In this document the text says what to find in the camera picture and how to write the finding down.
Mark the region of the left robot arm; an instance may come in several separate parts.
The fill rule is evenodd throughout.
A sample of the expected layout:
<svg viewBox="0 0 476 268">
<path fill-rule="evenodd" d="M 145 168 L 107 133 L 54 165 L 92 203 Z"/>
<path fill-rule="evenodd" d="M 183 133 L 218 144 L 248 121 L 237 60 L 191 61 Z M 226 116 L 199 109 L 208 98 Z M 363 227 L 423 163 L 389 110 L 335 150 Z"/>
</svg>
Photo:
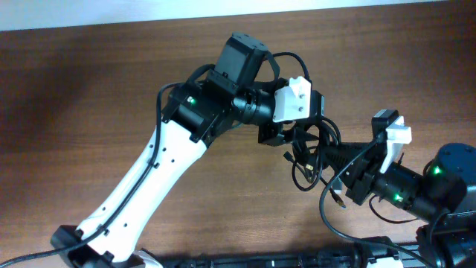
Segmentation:
<svg viewBox="0 0 476 268">
<path fill-rule="evenodd" d="M 78 226 L 60 226 L 51 244 L 69 267 L 157 267 L 137 242 L 166 195 L 235 122 L 261 129 L 309 117 L 308 74 L 280 76 L 277 57 L 235 32 L 214 64 L 160 89 L 149 144 L 106 200 Z"/>
</svg>

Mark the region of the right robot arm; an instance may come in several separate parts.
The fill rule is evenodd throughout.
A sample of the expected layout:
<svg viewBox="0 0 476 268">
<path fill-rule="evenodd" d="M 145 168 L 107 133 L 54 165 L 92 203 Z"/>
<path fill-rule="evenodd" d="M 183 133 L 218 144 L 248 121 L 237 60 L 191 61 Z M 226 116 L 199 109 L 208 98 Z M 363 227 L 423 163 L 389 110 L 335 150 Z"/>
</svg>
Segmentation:
<svg viewBox="0 0 476 268">
<path fill-rule="evenodd" d="M 323 160 L 361 205 L 374 194 L 424 221 L 416 231 L 419 253 L 433 267 L 475 266 L 475 148 L 443 145 L 422 173 L 398 162 L 385 171 L 383 145 L 343 143 Z"/>
</svg>

